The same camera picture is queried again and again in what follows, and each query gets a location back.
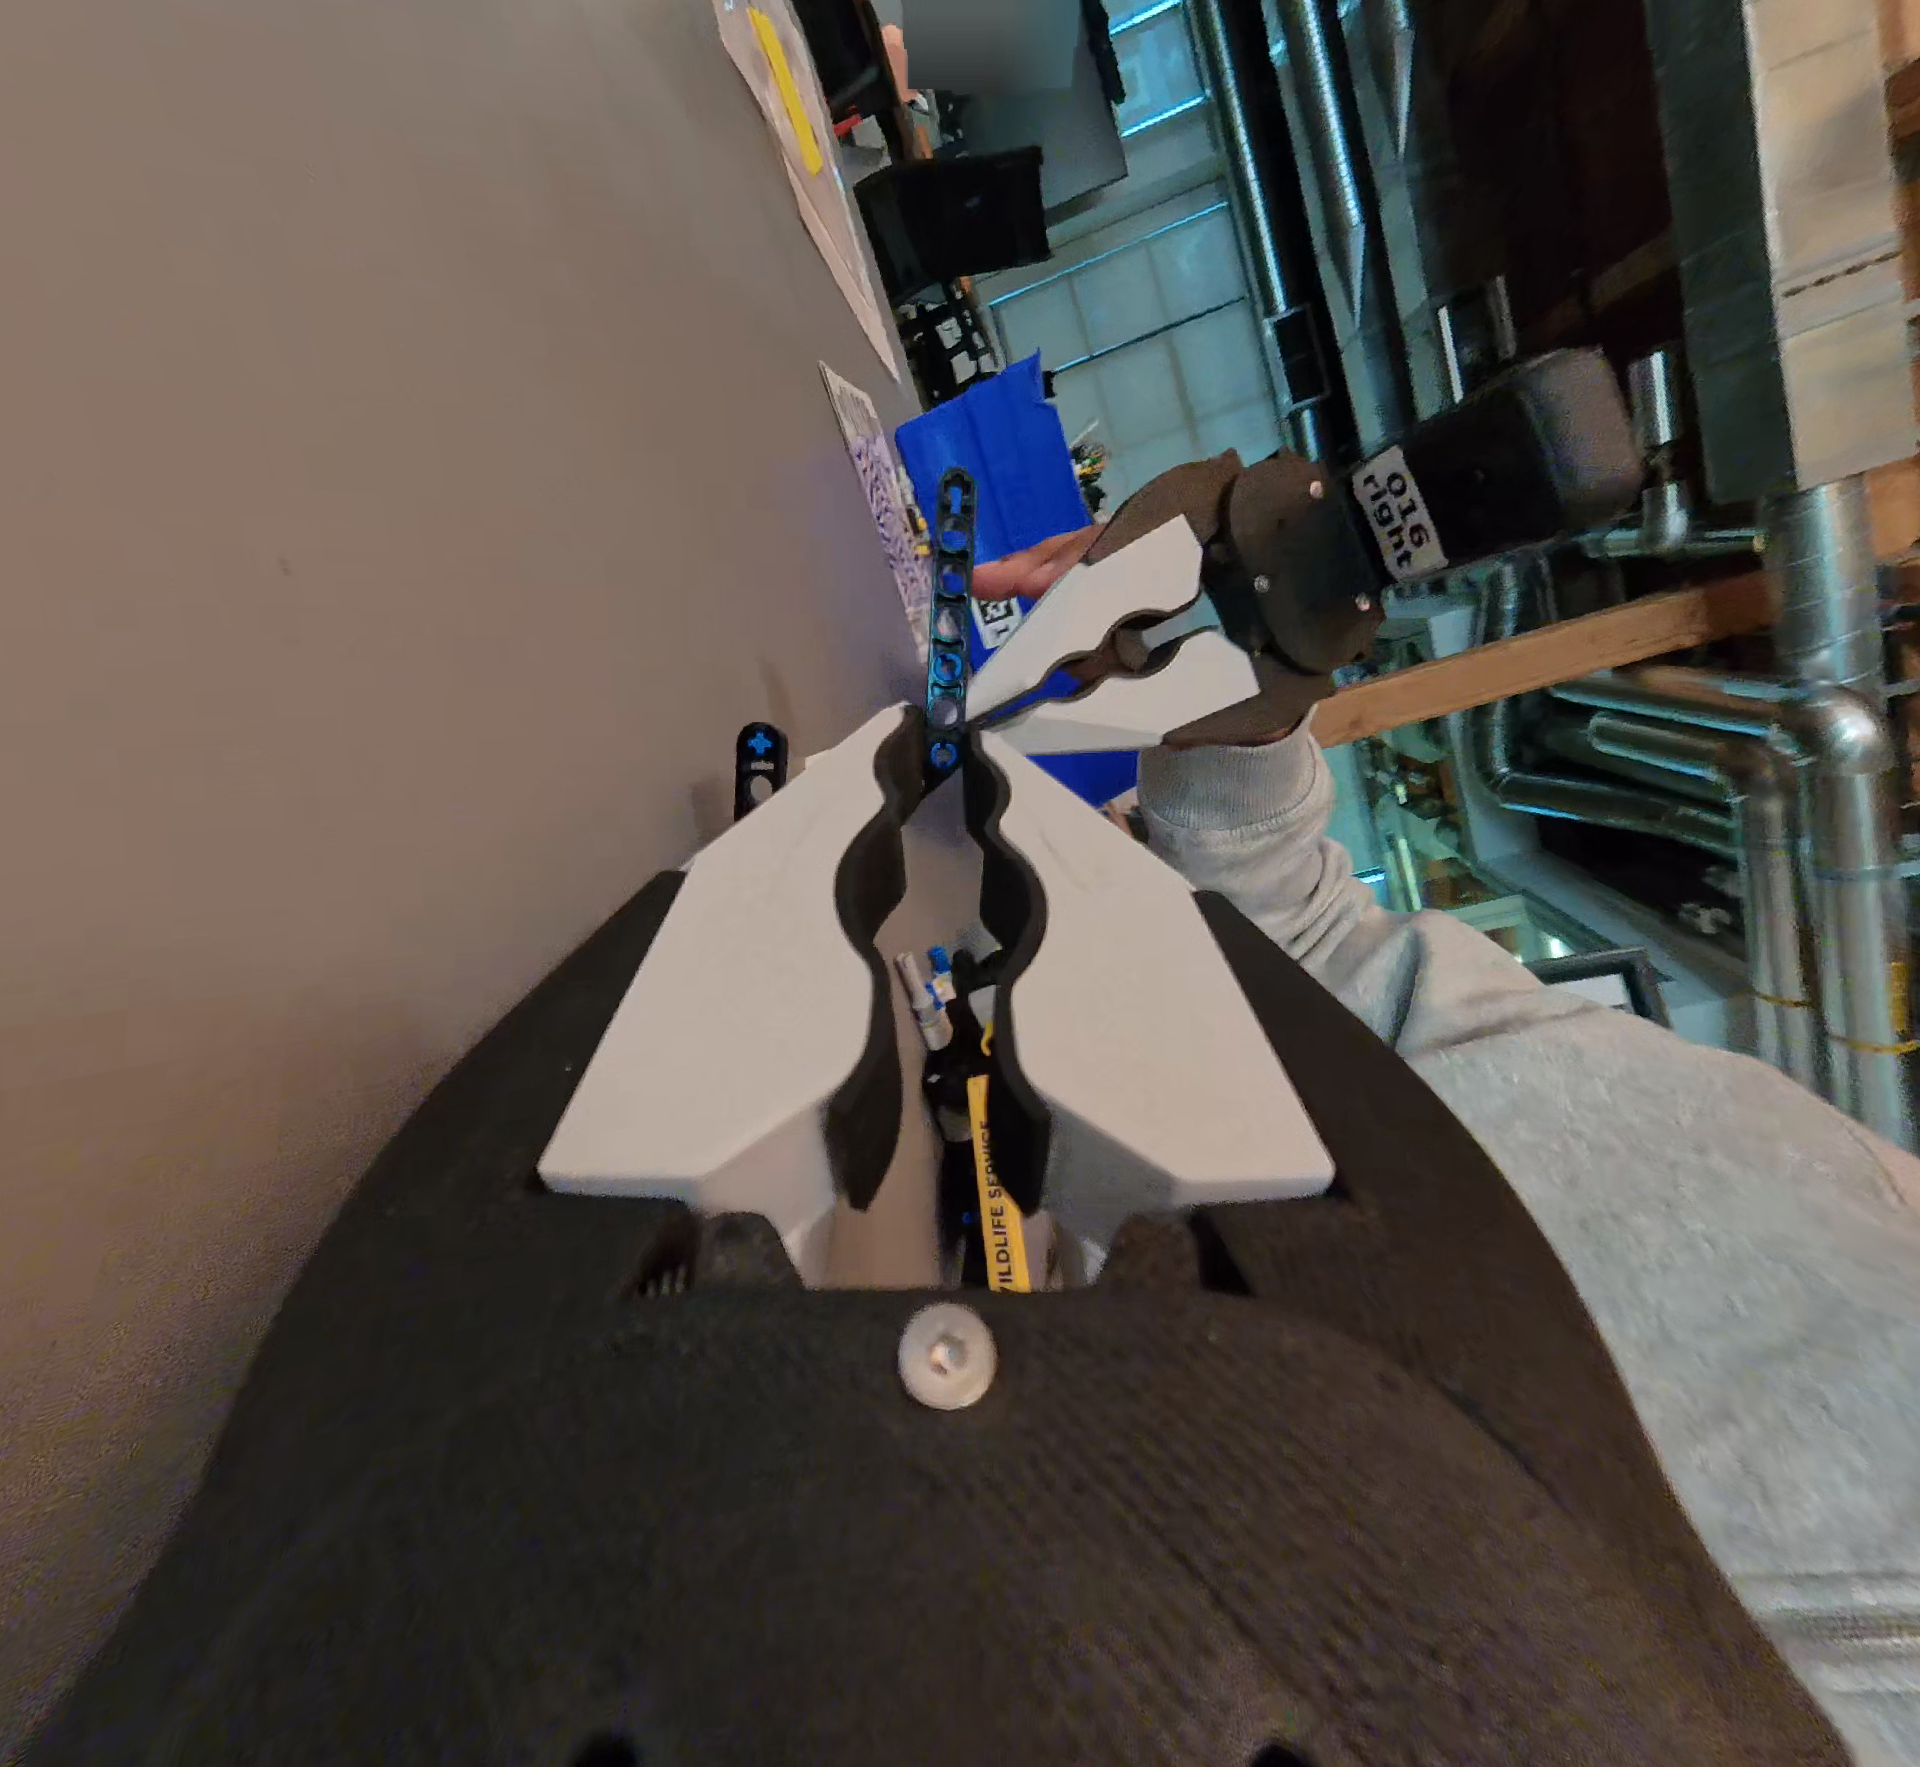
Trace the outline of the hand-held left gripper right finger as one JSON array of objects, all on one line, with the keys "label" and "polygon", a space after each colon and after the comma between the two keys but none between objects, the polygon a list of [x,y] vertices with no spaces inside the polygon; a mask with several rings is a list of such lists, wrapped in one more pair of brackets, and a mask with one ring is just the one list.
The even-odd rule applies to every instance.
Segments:
[{"label": "hand-held left gripper right finger", "polygon": [[1335,1171],[1201,895],[1010,737],[971,740],[997,1176],[1094,1278],[1141,1215],[1330,1192]]}]

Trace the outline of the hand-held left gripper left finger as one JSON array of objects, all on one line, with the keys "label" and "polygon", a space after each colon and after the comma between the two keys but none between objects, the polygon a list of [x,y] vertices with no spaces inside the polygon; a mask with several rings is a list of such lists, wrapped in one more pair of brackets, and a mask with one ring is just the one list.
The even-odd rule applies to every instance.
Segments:
[{"label": "hand-held left gripper left finger", "polygon": [[549,1192],[754,1213],[807,1285],[901,1135],[892,973],[921,709],[881,709],[684,868],[549,1137]]}]

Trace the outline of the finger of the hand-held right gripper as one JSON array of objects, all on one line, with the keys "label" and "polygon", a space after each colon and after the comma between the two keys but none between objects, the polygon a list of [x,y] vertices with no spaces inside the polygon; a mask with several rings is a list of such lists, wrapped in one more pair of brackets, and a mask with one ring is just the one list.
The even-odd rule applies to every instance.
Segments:
[{"label": "finger of the hand-held right gripper", "polygon": [[1027,758],[1141,752],[1259,696],[1249,654],[1215,628],[1198,628],[1169,639],[1142,673],[1016,709],[995,722],[995,737]]},{"label": "finger of the hand-held right gripper", "polygon": [[1100,655],[1123,627],[1188,609],[1200,592],[1201,558],[1201,542],[1182,515],[1100,562],[1085,558],[971,675],[967,726],[993,729],[1036,699],[1067,699],[1108,675],[1130,675]]}]

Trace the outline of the long black lego beam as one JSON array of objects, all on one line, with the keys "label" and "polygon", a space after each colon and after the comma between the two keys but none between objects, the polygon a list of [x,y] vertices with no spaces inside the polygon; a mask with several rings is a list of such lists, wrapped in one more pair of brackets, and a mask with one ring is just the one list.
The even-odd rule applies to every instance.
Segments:
[{"label": "long black lego beam", "polygon": [[962,468],[947,468],[935,491],[931,534],[929,654],[925,677],[925,789],[932,791],[962,766],[971,673],[971,574],[975,559],[978,486]]}]

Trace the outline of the person's right forearm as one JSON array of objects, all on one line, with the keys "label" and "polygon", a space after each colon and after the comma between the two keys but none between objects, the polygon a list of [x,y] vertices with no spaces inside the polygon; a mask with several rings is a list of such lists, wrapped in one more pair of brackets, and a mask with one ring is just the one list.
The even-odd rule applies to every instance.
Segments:
[{"label": "person's right forearm", "polygon": [[1331,837],[1331,769],[1307,726],[1151,748],[1139,802],[1151,849],[1188,886],[1229,899],[1403,1056],[1499,1033],[1542,996],[1463,920],[1380,907]]}]

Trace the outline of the partly built lego model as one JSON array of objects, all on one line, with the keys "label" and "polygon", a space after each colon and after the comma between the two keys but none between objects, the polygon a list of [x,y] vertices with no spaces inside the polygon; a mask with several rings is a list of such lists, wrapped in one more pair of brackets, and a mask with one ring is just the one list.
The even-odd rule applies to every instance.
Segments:
[{"label": "partly built lego model", "polygon": [[897,974],[925,1047],[921,1091],[937,1142],[935,1237],[947,1285],[1028,1292],[1035,1270],[1024,1215],[995,1173],[991,1137],[997,955],[901,952]]}]

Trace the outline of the person's right hand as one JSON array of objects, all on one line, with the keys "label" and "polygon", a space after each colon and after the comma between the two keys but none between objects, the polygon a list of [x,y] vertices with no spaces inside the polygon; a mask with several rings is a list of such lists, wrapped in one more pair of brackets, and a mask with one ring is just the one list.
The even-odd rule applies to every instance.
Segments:
[{"label": "person's right hand", "polygon": [[975,562],[970,592],[980,603],[1038,603],[1078,567],[1092,549],[1095,530],[1052,536],[1028,549]]}]

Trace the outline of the large blue storage bin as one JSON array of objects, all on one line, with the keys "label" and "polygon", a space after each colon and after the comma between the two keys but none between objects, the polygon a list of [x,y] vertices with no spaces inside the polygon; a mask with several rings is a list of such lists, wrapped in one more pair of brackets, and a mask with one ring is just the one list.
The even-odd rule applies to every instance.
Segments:
[{"label": "large blue storage bin", "polygon": [[[1038,354],[903,424],[897,445],[917,500],[935,527],[940,516],[943,474],[958,466],[971,477],[975,563],[1024,552],[1092,523],[1069,453],[1069,436],[1046,395]],[[971,597],[971,673],[1013,638],[1033,603],[1018,597],[984,603],[984,597]],[[1038,766],[1095,809],[1132,793],[1139,780],[1135,752],[1051,755]]]}]

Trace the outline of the patterned sticker sheet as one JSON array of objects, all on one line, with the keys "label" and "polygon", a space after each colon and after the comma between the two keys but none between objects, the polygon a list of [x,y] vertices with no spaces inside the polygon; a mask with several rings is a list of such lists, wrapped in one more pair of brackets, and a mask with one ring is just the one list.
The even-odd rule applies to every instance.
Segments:
[{"label": "patterned sticker sheet", "polygon": [[932,558],[925,512],[873,398],[826,363],[821,363],[821,375],[925,673],[932,610]]}]

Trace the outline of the wooden ceiling beam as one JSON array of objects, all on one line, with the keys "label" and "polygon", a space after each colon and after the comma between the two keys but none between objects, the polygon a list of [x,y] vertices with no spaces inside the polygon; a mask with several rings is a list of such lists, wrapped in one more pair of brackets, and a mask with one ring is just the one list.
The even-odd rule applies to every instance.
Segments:
[{"label": "wooden ceiling beam", "polygon": [[1754,569],[1529,628],[1422,666],[1340,686],[1311,719],[1322,747],[1370,740],[1482,705],[1768,628],[1776,582]]}]

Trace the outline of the black monitor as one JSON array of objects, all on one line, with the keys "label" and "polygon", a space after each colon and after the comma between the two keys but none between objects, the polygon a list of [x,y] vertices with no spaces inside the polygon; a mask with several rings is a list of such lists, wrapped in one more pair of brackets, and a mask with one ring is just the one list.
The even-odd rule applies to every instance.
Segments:
[{"label": "black monitor", "polygon": [[891,164],[852,197],[892,303],[1051,257],[1038,146]]}]

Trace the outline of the framed white sign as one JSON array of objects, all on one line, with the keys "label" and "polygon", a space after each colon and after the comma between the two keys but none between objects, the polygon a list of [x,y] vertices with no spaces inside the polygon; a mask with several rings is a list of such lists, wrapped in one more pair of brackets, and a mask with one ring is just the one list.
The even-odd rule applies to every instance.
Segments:
[{"label": "framed white sign", "polygon": [[1663,1030],[1671,1028],[1663,976],[1652,955],[1637,946],[1600,946],[1528,962],[1532,974],[1592,1006],[1629,1012]]}]

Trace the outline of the silver ventilation ducts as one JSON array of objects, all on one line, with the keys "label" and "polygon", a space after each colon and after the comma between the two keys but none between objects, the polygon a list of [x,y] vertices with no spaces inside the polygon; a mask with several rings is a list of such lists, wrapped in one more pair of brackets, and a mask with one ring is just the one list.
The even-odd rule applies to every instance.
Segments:
[{"label": "silver ventilation ducts", "polygon": [[1885,675],[1916,492],[1875,0],[1188,0],[1287,436],[1358,459],[1511,365],[1637,405],[1616,519],[1469,569],[1485,644],[1763,569],[1768,628],[1447,714],[1469,797],[1726,850],[1763,1059],[1916,1143]]}]

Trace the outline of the white instruction sheet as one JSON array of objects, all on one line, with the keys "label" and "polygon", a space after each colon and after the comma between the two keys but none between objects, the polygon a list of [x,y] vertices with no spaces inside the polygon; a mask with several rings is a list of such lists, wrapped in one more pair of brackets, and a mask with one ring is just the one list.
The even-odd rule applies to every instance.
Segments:
[{"label": "white instruction sheet", "polygon": [[804,227],[892,379],[901,376],[892,311],[841,173],[841,153],[800,20],[791,0],[710,0],[718,34],[788,175]]}]

